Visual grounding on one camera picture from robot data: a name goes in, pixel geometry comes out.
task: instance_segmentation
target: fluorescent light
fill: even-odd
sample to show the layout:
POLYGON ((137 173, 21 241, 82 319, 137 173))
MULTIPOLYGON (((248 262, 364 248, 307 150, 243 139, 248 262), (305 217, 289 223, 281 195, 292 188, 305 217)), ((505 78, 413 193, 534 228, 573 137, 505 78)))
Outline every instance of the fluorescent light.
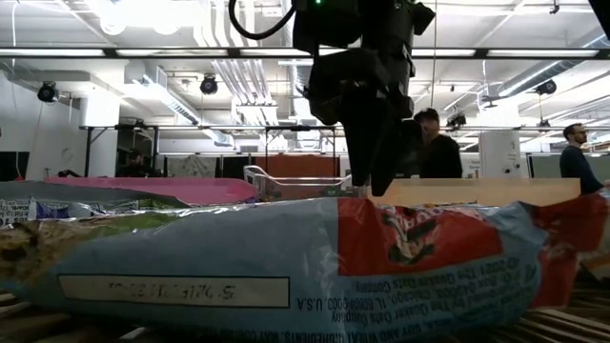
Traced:
POLYGON ((309 57, 310 54, 297 49, 242 49, 241 54, 244 56, 303 56, 309 57))
POLYGON ((198 127, 196 126, 189 126, 189 127, 184 127, 184 126, 163 126, 163 127, 159 127, 160 130, 162 131, 193 131, 193 130, 199 130, 198 127))
POLYGON ((210 125, 211 129, 214 130, 228 130, 228 131, 264 131, 264 126, 221 126, 221 125, 210 125))
POLYGON ((0 49, 0 56, 17 57, 100 57, 101 49, 0 49))
POLYGON ((339 52, 344 52, 346 51, 346 49, 335 49, 335 48, 328 48, 328 49, 320 49, 319 53, 320 56, 326 56, 332 53, 339 53, 339 52))
POLYGON ((192 56, 227 56, 226 49, 185 49, 185 50, 174 50, 174 49, 157 49, 157 50, 144 50, 144 49, 122 49, 117 50, 116 54, 124 57, 192 57, 192 56))
MULTIPOLYGON (((436 56, 439 57, 464 57, 474 56, 476 50, 474 49, 436 49, 436 56)), ((434 57, 434 49, 413 49, 411 54, 414 57, 434 57)))
POLYGON ((598 54, 598 50, 489 50, 490 57, 537 57, 550 56, 557 57, 593 57, 598 54))
POLYGON ((313 64, 314 60, 277 61, 277 65, 282 67, 310 67, 313 64))

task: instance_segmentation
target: black cable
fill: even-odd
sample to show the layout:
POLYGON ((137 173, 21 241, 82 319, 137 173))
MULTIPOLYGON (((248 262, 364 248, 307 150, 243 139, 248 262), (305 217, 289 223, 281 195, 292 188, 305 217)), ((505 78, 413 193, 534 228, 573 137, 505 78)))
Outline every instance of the black cable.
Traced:
POLYGON ((261 33, 252 33, 248 32, 244 29, 241 24, 239 24, 239 20, 235 16, 235 6, 237 4, 237 0, 229 0, 229 20, 231 20, 231 25, 241 34, 242 36, 252 39, 252 40, 262 40, 268 37, 271 37, 274 33, 278 32, 281 28, 288 23, 290 18, 295 14, 296 8, 295 6, 291 6, 288 12, 277 22, 277 24, 273 25, 270 29, 263 31, 261 33))

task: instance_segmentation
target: white pillar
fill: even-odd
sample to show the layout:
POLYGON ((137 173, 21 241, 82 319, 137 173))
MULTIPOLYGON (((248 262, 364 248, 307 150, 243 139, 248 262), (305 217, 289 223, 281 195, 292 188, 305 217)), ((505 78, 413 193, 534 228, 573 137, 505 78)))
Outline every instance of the white pillar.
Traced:
MULTIPOLYGON (((502 100, 496 107, 478 114, 484 127, 518 127, 519 107, 512 99, 502 100)), ((519 132, 515 130, 484 131, 478 138, 481 177, 520 177, 519 132)))
MULTIPOLYGON (((118 124, 120 99, 106 91, 96 91, 83 98, 80 104, 82 126, 114 126, 118 124)), ((89 161, 89 176, 114 177, 118 131, 93 131, 89 161)))

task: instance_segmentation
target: white label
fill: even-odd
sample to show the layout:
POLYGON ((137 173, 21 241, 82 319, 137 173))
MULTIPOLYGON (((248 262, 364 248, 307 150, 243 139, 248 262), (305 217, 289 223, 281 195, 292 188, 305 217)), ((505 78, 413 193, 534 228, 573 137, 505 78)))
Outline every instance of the white label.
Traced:
POLYGON ((28 220, 30 200, 0 200, 0 226, 28 220))
POLYGON ((288 277, 60 275, 68 299, 210 307, 289 308, 288 277))

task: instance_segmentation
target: man with glasses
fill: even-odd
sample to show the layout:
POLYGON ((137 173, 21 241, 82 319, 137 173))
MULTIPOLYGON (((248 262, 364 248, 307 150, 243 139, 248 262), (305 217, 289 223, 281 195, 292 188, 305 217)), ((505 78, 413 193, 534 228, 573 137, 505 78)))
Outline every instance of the man with glasses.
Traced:
POLYGON ((597 192, 604 187, 595 177, 591 166, 584 157, 582 144, 587 142, 587 131, 582 124, 572 124, 563 129, 563 136, 569 142, 567 148, 561 153, 559 168, 561 177, 580 179, 580 194, 597 192))

